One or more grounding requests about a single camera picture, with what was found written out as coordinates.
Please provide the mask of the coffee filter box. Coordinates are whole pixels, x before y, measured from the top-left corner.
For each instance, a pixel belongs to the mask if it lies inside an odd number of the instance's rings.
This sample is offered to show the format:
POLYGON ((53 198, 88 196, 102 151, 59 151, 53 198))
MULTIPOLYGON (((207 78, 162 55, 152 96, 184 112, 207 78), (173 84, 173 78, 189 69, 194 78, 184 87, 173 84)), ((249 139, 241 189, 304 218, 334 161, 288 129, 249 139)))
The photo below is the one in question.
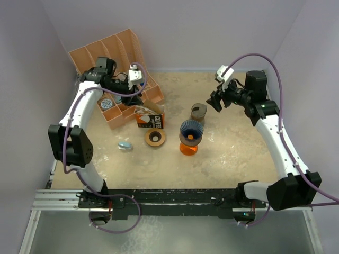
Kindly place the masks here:
POLYGON ((139 128, 163 129, 165 127, 164 105, 145 100, 143 105, 137 105, 134 111, 139 128))

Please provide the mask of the blue ribbed coffee dripper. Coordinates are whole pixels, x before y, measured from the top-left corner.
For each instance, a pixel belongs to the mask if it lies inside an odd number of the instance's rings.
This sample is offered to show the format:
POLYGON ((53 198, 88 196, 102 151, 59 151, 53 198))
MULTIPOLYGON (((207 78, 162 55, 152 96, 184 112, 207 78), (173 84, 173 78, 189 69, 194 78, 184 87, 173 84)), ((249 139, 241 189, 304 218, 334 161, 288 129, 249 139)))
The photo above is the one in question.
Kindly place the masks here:
POLYGON ((180 134, 185 138, 191 135, 194 139, 199 139, 202 137, 203 132, 203 125, 196 120, 186 120, 180 126, 180 134))

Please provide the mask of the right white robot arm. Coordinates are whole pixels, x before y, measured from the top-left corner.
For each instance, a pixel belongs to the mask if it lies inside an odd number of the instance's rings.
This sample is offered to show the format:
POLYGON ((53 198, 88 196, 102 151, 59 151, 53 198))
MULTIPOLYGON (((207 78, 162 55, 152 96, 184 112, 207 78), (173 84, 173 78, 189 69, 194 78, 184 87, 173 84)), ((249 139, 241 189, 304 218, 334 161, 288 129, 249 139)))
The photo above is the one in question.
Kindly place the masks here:
POLYGON ((262 70, 246 73, 245 83, 233 78, 234 70, 221 66, 215 73, 219 83, 207 103, 217 112, 231 104, 244 108, 245 115, 265 141, 277 170, 279 180, 273 184, 257 180, 239 183, 236 188, 236 203, 248 207, 254 200, 267 202, 276 210, 285 210, 312 203, 316 191, 310 184, 319 187, 322 179, 318 172, 311 172, 299 157, 279 121, 279 108, 267 96, 267 76, 262 70))

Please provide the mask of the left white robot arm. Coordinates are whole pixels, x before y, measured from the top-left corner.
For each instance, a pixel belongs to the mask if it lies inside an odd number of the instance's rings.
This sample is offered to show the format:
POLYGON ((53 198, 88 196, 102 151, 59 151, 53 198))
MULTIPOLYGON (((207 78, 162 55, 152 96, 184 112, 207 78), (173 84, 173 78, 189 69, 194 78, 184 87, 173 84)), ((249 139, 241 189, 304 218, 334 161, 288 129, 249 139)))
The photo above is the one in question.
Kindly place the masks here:
POLYGON ((90 200, 96 207, 106 206, 109 195, 105 180, 92 163, 94 148, 85 132, 91 114, 104 93, 119 96, 127 106, 141 105, 141 93, 148 78, 138 62, 130 64, 123 81, 116 79, 116 69, 116 61, 98 57, 96 65, 81 74, 78 91, 66 115, 48 128, 54 158, 62 163, 64 174, 77 175, 83 190, 92 193, 90 200))

